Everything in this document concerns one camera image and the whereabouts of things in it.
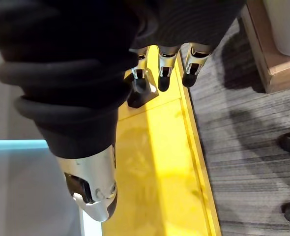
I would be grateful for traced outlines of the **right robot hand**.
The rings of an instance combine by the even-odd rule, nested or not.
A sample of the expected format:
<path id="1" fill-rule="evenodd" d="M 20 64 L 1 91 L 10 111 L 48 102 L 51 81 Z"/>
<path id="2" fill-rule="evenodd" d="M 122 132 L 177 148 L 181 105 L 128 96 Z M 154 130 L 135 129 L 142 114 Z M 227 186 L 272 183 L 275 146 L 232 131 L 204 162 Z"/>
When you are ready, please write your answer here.
<path id="1" fill-rule="evenodd" d="M 0 0 L 0 81 L 18 86 L 17 111 L 34 121 L 57 157 L 70 195 L 104 222 L 117 202 L 118 109 L 148 46 L 159 48 L 159 89 L 184 43 L 192 48 L 183 85 L 237 17 L 243 0 Z"/>

